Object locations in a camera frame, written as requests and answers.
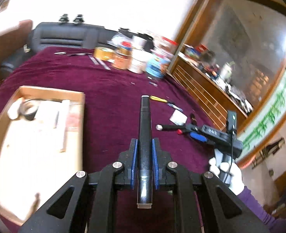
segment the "glass panel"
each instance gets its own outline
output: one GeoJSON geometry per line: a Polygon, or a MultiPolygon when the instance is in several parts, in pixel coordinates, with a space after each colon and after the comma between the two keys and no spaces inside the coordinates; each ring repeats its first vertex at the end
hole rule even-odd
{"type": "Polygon", "coordinates": [[[286,17],[255,2],[223,0],[202,44],[220,68],[235,62],[231,84],[256,106],[285,56],[286,17]]]}

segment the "black cable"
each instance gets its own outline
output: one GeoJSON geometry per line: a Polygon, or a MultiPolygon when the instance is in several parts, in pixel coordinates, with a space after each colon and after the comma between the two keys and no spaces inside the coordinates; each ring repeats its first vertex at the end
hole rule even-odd
{"type": "Polygon", "coordinates": [[[231,166],[232,166],[232,159],[233,159],[233,135],[234,135],[234,131],[231,133],[231,163],[230,163],[228,171],[226,172],[226,178],[224,180],[224,183],[226,182],[226,180],[228,178],[228,175],[229,175],[229,172],[230,172],[231,166]]]}

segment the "hand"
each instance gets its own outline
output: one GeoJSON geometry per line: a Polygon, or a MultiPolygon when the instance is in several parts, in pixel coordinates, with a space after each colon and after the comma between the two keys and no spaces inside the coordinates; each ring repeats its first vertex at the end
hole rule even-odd
{"type": "MultiPolygon", "coordinates": [[[[209,165],[210,165],[210,172],[214,173],[218,177],[218,175],[220,174],[220,170],[216,166],[216,159],[214,157],[209,160],[209,165]]],[[[222,162],[219,167],[224,172],[227,172],[229,167],[230,167],[230,164],[227,163],[227,162],[222,162]]],[[[244,189],[244,184],[242,182],[241,170],[235,163],[232,163],[232,166],[231,166],[229,174],[232,176],[229,189],[235,195],[238,195],[244,189]]]]}

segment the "silver screw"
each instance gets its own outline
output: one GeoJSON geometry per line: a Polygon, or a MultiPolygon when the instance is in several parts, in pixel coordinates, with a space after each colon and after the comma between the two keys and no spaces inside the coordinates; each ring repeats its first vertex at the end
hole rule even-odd
{"type": "Polygon", "coordinates": [[[121,162],[118,162],[118,161],[117,161],[117,162],[114,162],[114,163],[113,163],[113,167],[114,167],[114,168],[120,168],[121,166],[122,166],[122,163],[121,163],[121,162]]]}
{"type": "Polygon", "coordinates": [[[213,178],[213,173],[211,173],[211,172],[205,172],[205,173],[204,173],[204,176],[205,176],[206,178],[208,178],[208,179],[211,179],[211,178],[213,178]]]}
{"type": "Polygon", "coordinates": [[[177,167],[177,163],[174,162],[174,161],[171,161],[171,162],[168,163],[168,166],[169,166],[170,168],[175,168],[175,167],[177,167]]]}
{"type": "Polygon", "coordinates": [[[82,177],[84,177],[86,175],[86,173],[84,172],[84,171],[78,171],[77,173],[76,173],[76,177],[78,177],[78,178],[82,178],[82,177]]]}

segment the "red lid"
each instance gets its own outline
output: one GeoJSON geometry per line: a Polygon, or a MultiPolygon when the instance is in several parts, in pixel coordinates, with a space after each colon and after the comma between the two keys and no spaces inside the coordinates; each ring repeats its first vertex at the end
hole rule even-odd
{"type": "Polygon", "coordinates": [[[170,40],[170,39],[168,39],[168,38],[166,38],[166,37],[162,37],[162,39],[163,40],[165,40],[165,41],[167,41],[167,42],[169,42],[170,44],[172,44],[172,45],[177,45],[177,43],[176,42],[174,42],[173,40],[170,40]]]}
{"type": "Polygon", "coordinates": [[[130,42],[123,41],[123,42],[122,42],[122,46],[131,47],[131,43],[130,43],[130,42]]]}

